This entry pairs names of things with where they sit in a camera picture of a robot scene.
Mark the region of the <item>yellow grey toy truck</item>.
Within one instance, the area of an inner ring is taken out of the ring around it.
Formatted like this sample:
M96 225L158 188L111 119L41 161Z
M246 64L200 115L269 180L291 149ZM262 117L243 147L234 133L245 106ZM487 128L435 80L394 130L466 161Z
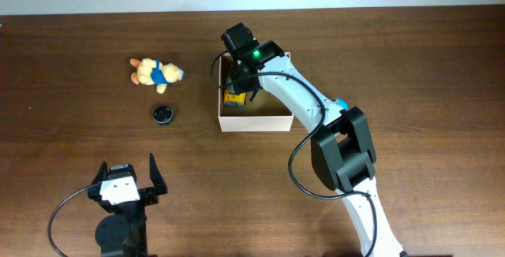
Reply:
M228 90L225 90L223 93L223 105L233 108L243 108L245 106L246 98L246 93L235 95Z

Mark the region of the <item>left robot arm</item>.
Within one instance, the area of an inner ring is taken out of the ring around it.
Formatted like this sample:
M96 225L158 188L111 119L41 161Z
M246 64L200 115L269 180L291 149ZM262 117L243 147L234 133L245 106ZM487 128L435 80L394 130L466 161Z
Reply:
M95 229L95 241L102 257L148 256L147 215L145 208L167 194L166 182L153 154L149 155L151 187L138 188L131 164L99 168L88 189L88 198L97 202L109 215Z

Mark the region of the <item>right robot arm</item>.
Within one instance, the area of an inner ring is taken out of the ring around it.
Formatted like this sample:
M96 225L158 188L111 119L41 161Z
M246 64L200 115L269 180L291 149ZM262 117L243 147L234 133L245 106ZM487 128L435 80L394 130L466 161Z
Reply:
M308 135L293 149L288 162L307 143L321 183L342 200L357 231L364 256L406 255L383 211L376 186L376 151L365 114L341 99L329 99L295 68L275 42L253 36L243 23L220 37L233 64L229 80L219 88L234 94L264 90L275 96L303 124Z

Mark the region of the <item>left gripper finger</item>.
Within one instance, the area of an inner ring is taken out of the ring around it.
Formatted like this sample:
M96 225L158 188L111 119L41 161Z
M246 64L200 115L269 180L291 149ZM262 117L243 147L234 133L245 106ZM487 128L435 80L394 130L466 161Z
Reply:
M152 153L149 154L149 176L151 182L153 183L155 193L157 195L167 194L166 182L164 181L163 176L159 172L159 169L155 161L155 157Z
M107 163L103 162L99 167L98 173L95 175L95 178L92 180L92 184L99 184L104 180L107 180L108 168Z

